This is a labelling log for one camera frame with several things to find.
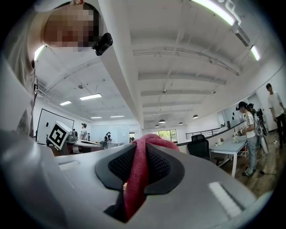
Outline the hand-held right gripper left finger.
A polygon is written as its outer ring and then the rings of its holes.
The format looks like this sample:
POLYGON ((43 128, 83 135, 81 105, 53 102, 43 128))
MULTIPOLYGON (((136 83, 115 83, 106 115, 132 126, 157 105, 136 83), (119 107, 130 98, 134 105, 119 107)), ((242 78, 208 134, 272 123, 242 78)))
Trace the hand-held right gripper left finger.
POLYGON ((135 229, 137 219, 124 217, 123 184, 136 145, 57 157, 57 190, 62 212, 57 229, 135 229))

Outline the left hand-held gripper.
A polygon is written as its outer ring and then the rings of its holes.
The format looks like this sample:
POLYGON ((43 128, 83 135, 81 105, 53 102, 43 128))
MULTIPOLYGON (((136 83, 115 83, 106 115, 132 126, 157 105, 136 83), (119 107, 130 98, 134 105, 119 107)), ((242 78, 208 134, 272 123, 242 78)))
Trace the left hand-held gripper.
POLYGON ((61 155, 74 154, 73 147, 78 140, 78 133, 60 121, 55 121, 50 134, 46 137, 47 146, 52 144, 61 155))

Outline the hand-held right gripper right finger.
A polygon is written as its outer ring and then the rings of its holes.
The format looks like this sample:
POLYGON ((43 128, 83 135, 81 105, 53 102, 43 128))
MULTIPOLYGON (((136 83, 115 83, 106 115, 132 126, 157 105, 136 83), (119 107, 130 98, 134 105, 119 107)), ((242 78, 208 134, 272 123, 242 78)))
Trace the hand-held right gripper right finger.
POLYGON ((213 163, 150 144, 182 163, 185 175, 165 195, 149 195, 129 221, 131 229, 240 229, 257 214, 256 197, 213 163))

